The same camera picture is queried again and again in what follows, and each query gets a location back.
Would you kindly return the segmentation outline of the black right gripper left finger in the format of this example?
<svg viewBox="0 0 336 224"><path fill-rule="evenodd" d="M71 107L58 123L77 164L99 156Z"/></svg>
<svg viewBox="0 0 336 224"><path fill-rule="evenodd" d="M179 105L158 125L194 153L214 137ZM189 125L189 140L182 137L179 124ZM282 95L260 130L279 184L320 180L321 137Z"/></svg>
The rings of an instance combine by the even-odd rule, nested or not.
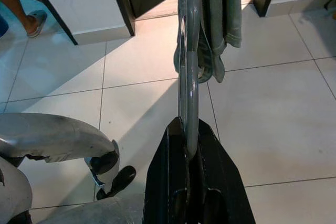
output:
<svg viewBox="0 0 336 224"><path fill-rule="evenodd" d="M187 178L184 132L181 119L175 117L147 172L143 223L186 223Z"/></svg>

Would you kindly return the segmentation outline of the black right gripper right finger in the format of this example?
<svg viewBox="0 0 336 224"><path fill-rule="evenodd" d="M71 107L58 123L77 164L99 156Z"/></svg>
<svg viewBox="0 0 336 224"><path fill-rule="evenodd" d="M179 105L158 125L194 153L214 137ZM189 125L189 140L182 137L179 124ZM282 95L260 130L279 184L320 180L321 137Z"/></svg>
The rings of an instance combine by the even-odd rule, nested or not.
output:
<svg viewBox="0 0 336 224"><path fill-rule="evenodd" d="M198 123L200 223L255 223L239 170L203 120Z"/></svg>

